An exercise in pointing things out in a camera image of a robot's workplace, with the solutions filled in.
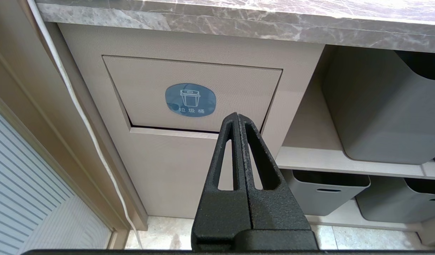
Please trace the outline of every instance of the beige cabinet panel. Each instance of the beige cabinet panel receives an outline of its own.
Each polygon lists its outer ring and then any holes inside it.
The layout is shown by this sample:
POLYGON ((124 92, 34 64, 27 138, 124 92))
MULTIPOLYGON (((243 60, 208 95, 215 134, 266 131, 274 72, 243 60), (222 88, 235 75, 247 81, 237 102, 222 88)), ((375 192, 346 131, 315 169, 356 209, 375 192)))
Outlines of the beige cabinet panel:
POLYGON ((134 126, 218 132, 233 112, 248 116, 261 129, 280 69, 236 65, 103 56, 107 70, 134 126), (189 118, 172 112, 165 91, 192 83, 211 89, 216 109, 211 115, 189 118))
MULTIPOLYGON (((197 130, 194 127, 199 126, 217 131, 227 113, 241 111, 256 121, 275 156, 324 46, 76 24, 59 27, 151 216, 195 216, 218 137, 211 132, 169 129, 197 130), (176 70, 172 79, 163 78, 169 68, 176 70), (189 80, 192 74, 202 80, 189 80), (136 84, 138 76, 145 76, 148 84, 136 84), (208 81, 213 84, 201 84, 208 81), (213 86, 215 113, 197 119, 170 113, 161 96, 167 84, 182 82, 213 86), (131 95, 133 89, 138 92, 131 95), (226 90, 236 94, 225 94, 226 90), (151 111, 159 113, 159 119, 138 113, 150 107, 143 100, 156 101, 151 111)), ((232 188, 231 169, 231 151, 227 150, 221 175, 221 187, 226 190, 232 188)))

